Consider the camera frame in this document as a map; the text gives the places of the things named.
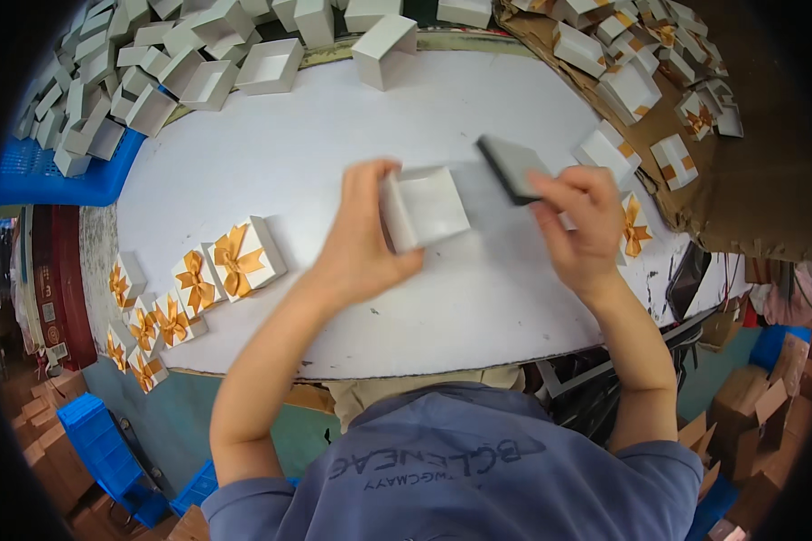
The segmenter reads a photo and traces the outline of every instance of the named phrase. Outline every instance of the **open box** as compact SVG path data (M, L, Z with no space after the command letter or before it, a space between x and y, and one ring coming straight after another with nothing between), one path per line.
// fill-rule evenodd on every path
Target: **open box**
M352 46L361 82L384 91L395 72L415 55L418 24L398 15L385 16Z
M380 199L382 220L398 254L469 230L448 167L391 172L382 183Z
M604 73L607 62L602 44L565 23L553 28L553 55L575 68L582 69L596 79Z
M642 119L661 98L659 86L635 62L608 68L599 78L595 92L626 125Z
M203 62L184 89L181 103L190 109L219 111L237 76L238 68L230 60Z
M641 157L635 149L606 120L602 120L595 132L587 136L572 154L583 165L610 169L620 189L628 185L628 180L641 164Z
M254 45L249 49L235 86L251 96L289 92L302 58L304 47L298 38Z

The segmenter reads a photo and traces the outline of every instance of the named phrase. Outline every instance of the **person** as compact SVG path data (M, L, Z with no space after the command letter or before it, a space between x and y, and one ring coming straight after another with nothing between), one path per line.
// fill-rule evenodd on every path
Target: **person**
M422 250L391 254L383 239L378 185L397 168L347 169L317 261L222 383L210 425L220 488L202 505L212 541L684 538L703 468L677 441L668 348L617 271L623 209L606 169L529 179L552 264L595 316L619 377L609 449L553 424L533 396L453 374L365 404L297 489L284 478L270 429L307 347L339 311L422 268Z

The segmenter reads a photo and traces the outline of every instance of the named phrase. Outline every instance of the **blue plastic crate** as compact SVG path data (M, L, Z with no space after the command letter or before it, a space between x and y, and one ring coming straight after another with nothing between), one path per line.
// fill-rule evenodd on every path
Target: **blue plastic crate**
M192 481L174 498L171 502L171 510L179 517L189 510L191 505L201 506L208 496L217 490L217 472L214 470L214 462L208 460L202 469L195 474Z
M145 136L126 129L110 161L94 158L87 172L65 178L54 151L31 138L10 138L0 157L0 205L60 204L107 207L118 199Z

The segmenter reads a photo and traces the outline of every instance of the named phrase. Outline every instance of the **white gift box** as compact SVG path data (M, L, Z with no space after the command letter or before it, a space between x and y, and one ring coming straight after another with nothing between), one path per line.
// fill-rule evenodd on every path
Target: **white gift box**
M249 53L249 50L253 48L254 45L261 42L261 35L253 30L253 33L249 35L247 38L246 43L242 43L240 45L229 45L228 47L223 47L222 49L210 49L205 47L204 50L208 52L209 55L213 56L217 60L231 60L235 63L235 65L239 68L243 65L243 59Z
M334 12L328 0L298 0L294 21L307 49L334 43Z
M298 25L295 24L295 6L298 5L298 0L273 0L271 2L271 9L277 14L280 23L286 32L296 32Z
M146 355L155 355L165 345L155 311L157 296L154 293L142 293L136 298L135 306L127 313L130 333L138 348Z
M674 107L677 118L695 141L700 141L713 131L713 115L695 92L683 94L682 101Z
M126 115L126 126L148 137L156 137L175 107L176 101L149 85L132 104L130 114Z
M208 249L213 243L202 243L184 255L171 270L175 289L186 309L187 316L195 316L213 308L226 299L220 276Z
M84 175L87 166L90 165L90 156L69 152L62 146L58 146L54 151L54 165L66 178Z
M412 61L418 45L418 23L398 15L385 16L352 46L361 82L384 91L393 76Z
M254 45L249 49L235 86L251 96L289 92L302 58L304 47L298 38Z
M659 71L679 88L692 86L696 79L692 67L673 49L659 49Z
M623 237L620 239L619 251L617 252L617 265L628 266L650 243L653 238L653 231L650 228L650 223L647 222L647 215L641 207L641 202L635 196L635 192L629 191L623 194L622 206L625 214L625 226Z
M448 167L391 172L383 180L380 200L385 228L398 254L470 229Z
M650 49L644 47L641 40L636 38L631 32L622 32L616 40L608 47L610 56L617 64L625 64L635 61L641 64L641 68L652 75L659 68L659 59L655 58Z
M114 120L104 119L96 131L96 135L93 136L90 146L87 147L87 153L93 157L111 161L125 131L126 128Z
M565 60L596 79L607 68L601 43L565 23L557 23L553 28L552 47L556 58Z
M169 376L169 370L159 357L150 357L140 350L130 357L130 369L145 395Z
M184 97L184 91L192 80L195 71L204 62L204 57L196 50L188 47L171 59L169 65L159 72L159 82L178 99Z
M642 119L661 98L653 78L635 62L608 68L599 78L595 92L626 125Z
M637 15L627 9L616 11L612 16L604 19L595 29L595 37L601 43L610 45L632 24L637 21Z
M235 225L207 250L231 302L249 296L287 271L268 226L259 216L249 216Z
M698 170L679 133L665 137L650 146L650 151L659 164L661 176L668 184L668 188L681 189L698 177Z
M197 13L190 15L189 18L182 20L162 37L162 44L165 45L165 50L169 53L169 56L174 56L188 47L195 50L204 47L204 41L192 31L192 25L195 24L196 18L198 18Z
M200 317L190 318L181 304L177 290L171 288L165 295L157 298L154 310L159 325L159 332L165 347L171 349L176 345L202 336L208 331L208 324Z
M706 36L706 25L690 7L674 2L674 0L664 0L664 2L668 5L671 16L680 28L692 30L698 36Z
M239 45L249 38L253 30L253 20L238 0L217 0L192 25L192 31L210 49Z
M184 89L181 103L190 109L219 111L237 76L238 67L231 60L203 62Z
M641 157L614 126L606 120L574 149L574 157L583 165L607 167L619 188L624 188L641 164Z
M106 337L106 353L118 366L122 373L129 371L129 359L138 349L138 342L126 325L122 321L112 320L108 324L108 336Z
M346 8L346 29L352 34L367 32L387 15L402 15L402 0L350 0Z
M743 137L743 123L739 117L739 109L736 104L723 103L721 105L722 114L716 120L716 128L719 134L730 137Z
M487 28L493 15L493 7L493 0L439 0L436 19Z

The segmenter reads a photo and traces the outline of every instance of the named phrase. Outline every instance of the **gold satin ribbon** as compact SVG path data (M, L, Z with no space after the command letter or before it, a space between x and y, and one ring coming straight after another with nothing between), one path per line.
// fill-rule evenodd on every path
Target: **gold satin ribbon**
M124 291L130 287L126 284L126 276L120 277L120 266L117 263L114 264L108 276L108 288L114 293L114 299L118 302L118 307L124 308L127 302Z
M138 347L149 352L153 349L151 340L155 340L157 337L157 331L153 328L153 326L157 324L157 318L153 315L153 312L145 316L141 308L136 308L136 319L138 320L138 325L130 324L130 332L132 336L135 337L135 340L138 341Z
M198 314L199 307L202 310L214 304L214 284L208 284L202 276L202 256L195 250L184 255L184 266L187 272L176 275L175 278L181 280L181 289L191 287L189 291L188 306L192 307L193 313Z
M162 332L162 338L169 347L172 347L175 344L175 336L177 336L178 343L183 342L187 338L189 320L187 319L186 312L177 312L177 301L171 300L171 295L166 295L165 303L168 305L168 315L162 313L158 304L154 315L157 318L157 323L159 323L159 331Z
M247 273L265 268L259 261L262 252L265 251L264 248L253 250L249 254L238 257L240 244L243 243L243 237L247 233L248 226L247 223L240 227L232 226L228 236L224 234L215 244L214 265L226 267L228 274L222 286L233 297L246 297L249 295L253 288L249 287Z
M625 209L624 229L626 247L625 253L631 257L637 257L641 253L641 241L647 241L653 238L647 233L647 226L635 226L635 219L637 213L641 211L641 202L634 197L628 200L628 208Z
M138 385L142 390L145 393L149 393L156 385L153 381L153 376L162 371L162 362L159 362L159 359L156 358L151 359L151 362L144 362L141 353L136 355L136 361L138 362L138 366L141 367L141 370L136 370L136 367L130 364L132 374L135 375L136 381L138 381Z
M114 347L114 338L111 337L111 333L108 333L108 356L114 361L115 364L118 365L118 370L123 372L126 370L126 361L124 361L124 348L121 346Z

